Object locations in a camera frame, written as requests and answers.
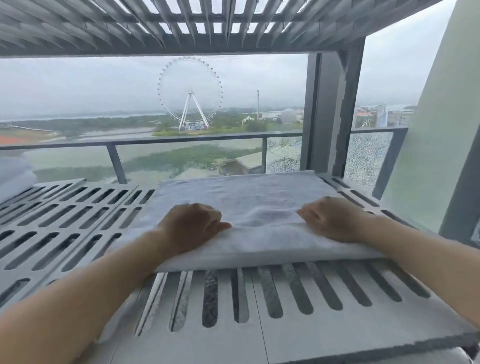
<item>ferris wheel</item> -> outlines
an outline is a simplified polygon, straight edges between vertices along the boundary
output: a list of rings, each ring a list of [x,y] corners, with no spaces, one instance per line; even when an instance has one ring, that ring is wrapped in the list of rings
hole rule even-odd
[[[178,57],[162,69],[158,97],[164,109],[179,121],[179,130],[208,129],[210,118],[222,107],[223,86],[206,61],[198,57]],[[186,101],[181,106],[179,102],[185,100],[184,97]],[[198,112],[189,115],[192,101]]]

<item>cloudy sky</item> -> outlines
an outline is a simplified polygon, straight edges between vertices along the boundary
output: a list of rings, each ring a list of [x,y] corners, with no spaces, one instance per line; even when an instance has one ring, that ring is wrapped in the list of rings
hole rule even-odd
[[[357,102],[416,104],[456,0],[443,0],[367,38]],[[202,57],[217,72],[176,64],[165,73],[164,102],[181,107],[188,90],[203,106],[301,106],[307,55]],[[83,112],[161,110],[157,82],[170,57],[0,60],[0,120]]]

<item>louvered roof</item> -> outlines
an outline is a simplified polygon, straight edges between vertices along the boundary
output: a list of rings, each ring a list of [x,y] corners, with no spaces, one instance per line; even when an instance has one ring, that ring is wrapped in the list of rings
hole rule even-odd
[[[344,48],[440,0],[0,0],[0,57]]]

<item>forearm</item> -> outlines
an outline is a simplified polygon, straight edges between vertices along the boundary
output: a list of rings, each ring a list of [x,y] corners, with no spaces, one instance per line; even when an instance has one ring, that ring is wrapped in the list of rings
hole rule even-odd
[[[0,316],[0,363],[70,363],[169,257],[153,241],[158,239],[161,234],[149,232],[6,310]]]
[[[480,328],[480,251],[440,236],[369,217],[362,240],[395,260],[460,315]]]

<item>white towel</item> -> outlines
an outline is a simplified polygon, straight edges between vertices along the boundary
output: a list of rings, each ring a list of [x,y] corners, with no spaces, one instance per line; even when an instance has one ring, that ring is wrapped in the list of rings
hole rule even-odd
[[[0,158],[0,204],[37,182],[31,164],[23,158]]]
[[[222,220],[233,227],[204,246],[166,261],[157,271],[381,256],[362,244],[338,243],[315,235],[296,214],[303,204],[328,195],[340,196],[312,171],[169,180],[110,249],[153,228],[174,205],[200,202],[220,210]]]

